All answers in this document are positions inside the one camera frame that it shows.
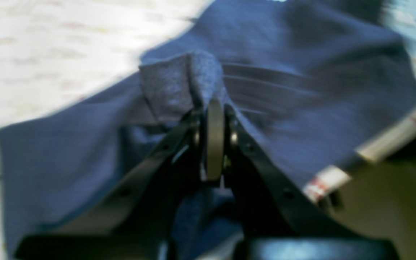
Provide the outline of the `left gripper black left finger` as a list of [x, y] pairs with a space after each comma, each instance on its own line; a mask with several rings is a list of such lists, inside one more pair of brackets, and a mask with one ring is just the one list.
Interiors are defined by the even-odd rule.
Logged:
[[174, 260], [172, 225], [200, 186], [203, 112], [192, 110], [98, 204], [60, 228], [25, 237], [19, 260]]

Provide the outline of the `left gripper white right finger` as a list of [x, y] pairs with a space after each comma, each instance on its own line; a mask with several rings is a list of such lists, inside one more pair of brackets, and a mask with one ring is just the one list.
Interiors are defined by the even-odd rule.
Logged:
[[234, 260], [398, 260], [389, 240], [341, 225], [307, 199], [225, 106], [226, 171], [241, 212], [244, 239]]

